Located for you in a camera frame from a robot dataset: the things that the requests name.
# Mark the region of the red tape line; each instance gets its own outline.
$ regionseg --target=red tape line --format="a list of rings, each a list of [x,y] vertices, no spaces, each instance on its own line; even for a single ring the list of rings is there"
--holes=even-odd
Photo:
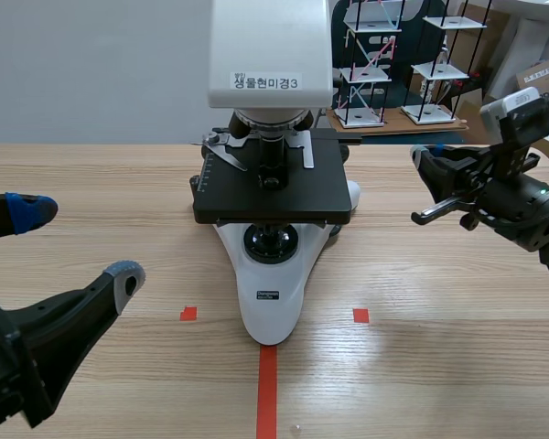
[[[261,346],[256,439],[276,439],[276,385],[276,346]]]

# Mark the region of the blue gripper tip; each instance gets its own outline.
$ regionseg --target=blue gripper tip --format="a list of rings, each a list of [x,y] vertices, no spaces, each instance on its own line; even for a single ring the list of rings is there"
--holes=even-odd
[[[21,235],[39,229],[53,221],[59,207],[53,198],[29,197],[6,193],[6,203],[15,234]]]
[[[445,149],[445,145],[443,144],[439,144],[439,145],[436,145],[435,149],[433,150],[433,155],[435,157],[440,157],[441,154],[443,153],[443,150]]]

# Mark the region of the microscope stage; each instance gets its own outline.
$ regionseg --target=microscope stage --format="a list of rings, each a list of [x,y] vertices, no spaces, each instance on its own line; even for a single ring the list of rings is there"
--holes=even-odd
[[[259,187],[259,141],[227,147],[248,167],[242,172],[208,152],[195,192],[199,224],[313,223],[348,224],[351,201],[337,140],[312,141],[315,168],[303,168],[303,150],[286,149],[289,184],[283,190]]]

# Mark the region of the table surface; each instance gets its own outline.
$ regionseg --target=table surface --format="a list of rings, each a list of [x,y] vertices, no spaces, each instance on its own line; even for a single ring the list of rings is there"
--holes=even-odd
[[[193,220],[198,147],[0,145],[0,192],[52,196],[43,230],[0,240],[0,305],[83,287],[134,259],[145,287],[85,359],[59,410],[0,438],[256,437],[259,347],[225,250]],[[361,203],[278,348],[279,439],[549,438],[549,274],[486,227],[431,204],[408,146],[357,146]],[[549,183],[549,161],[532,174]],[[196,322],[179,322],[186,305]],[[369,325],[352,308],[369,308]]]

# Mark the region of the red tape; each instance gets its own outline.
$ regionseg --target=red tape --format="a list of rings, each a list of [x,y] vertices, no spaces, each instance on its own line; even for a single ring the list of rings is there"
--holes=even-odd
[[[186,306],[181,312],[181,322],[194,322],[198,319],[198,308],[196,306]]]
[[[276,439],[276,346],[260,347],[256,439]]]
[[[370,323],[368,309],[354,308],[354,323]]]

